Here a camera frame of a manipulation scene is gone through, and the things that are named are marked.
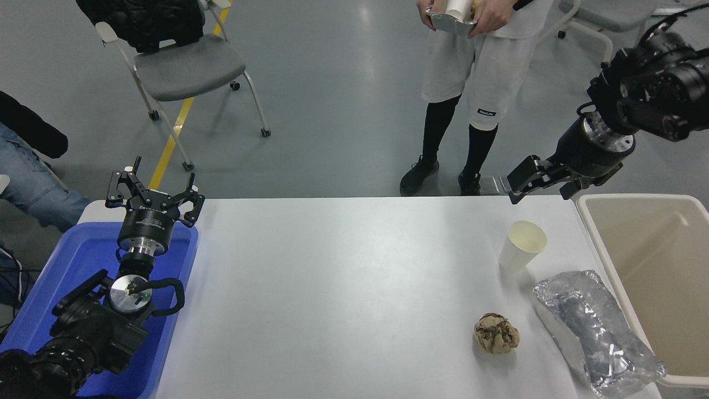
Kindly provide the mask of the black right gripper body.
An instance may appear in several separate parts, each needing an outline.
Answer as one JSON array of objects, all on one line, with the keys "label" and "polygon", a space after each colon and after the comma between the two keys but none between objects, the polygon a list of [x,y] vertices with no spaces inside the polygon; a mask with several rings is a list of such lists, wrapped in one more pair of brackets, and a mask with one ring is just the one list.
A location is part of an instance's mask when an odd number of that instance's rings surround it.
[{"label": "black right gripper body", "polygon": [[553,162],[567,167],[578,175],[600,177],[630,156],[630,138],[605,133],[593,136],[595,131],[587,119],[578,119],[561,136],[553,154]]}]

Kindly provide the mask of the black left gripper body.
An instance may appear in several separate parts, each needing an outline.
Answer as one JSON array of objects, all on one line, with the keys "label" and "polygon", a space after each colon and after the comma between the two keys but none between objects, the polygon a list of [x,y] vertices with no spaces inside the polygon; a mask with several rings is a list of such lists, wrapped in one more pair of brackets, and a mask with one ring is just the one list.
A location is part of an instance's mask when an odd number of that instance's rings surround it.
[{"label": "black left gripper body", "polygon": [[150,204],[139,195],[134,195],[127,203],[127,212],[117,237],[118,245],[129,245],[137,238],[149,238],[159,245],[169,245],[174,230],[175,220],[179,219],[177,207],[167,210],[161,205],[167,203],[170,196],[159,191],[149,191]]}]

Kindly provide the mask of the standing person's left hand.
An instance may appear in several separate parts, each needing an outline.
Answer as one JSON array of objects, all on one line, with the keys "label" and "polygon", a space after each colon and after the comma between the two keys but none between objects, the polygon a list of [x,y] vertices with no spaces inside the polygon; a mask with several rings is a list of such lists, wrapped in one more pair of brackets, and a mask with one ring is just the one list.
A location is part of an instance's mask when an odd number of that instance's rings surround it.
[{"label": "standing person's left hand", "polygon": [[491,33],[504,27],[510,20],[517,1],[480,1],[474,13],[476,25],[469,32],[468,38]]}]

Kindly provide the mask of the standing person's right hand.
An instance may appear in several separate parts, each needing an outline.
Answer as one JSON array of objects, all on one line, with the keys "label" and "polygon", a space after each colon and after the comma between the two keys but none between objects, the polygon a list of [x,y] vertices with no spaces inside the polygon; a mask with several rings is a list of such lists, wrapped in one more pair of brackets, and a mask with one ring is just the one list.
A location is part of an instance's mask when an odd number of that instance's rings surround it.
[{"label": "standing person's right hand", "polygon": [[433,25],[431,15],[429,15],[428,11],[431,11],[434,13],[440,12],[441,7],[445,7],[445,1],[418,0],[416,2],[416,7],[418,9],[419,16],[420,16],[422,23],[430,30],[436,31],[436,28]]}]

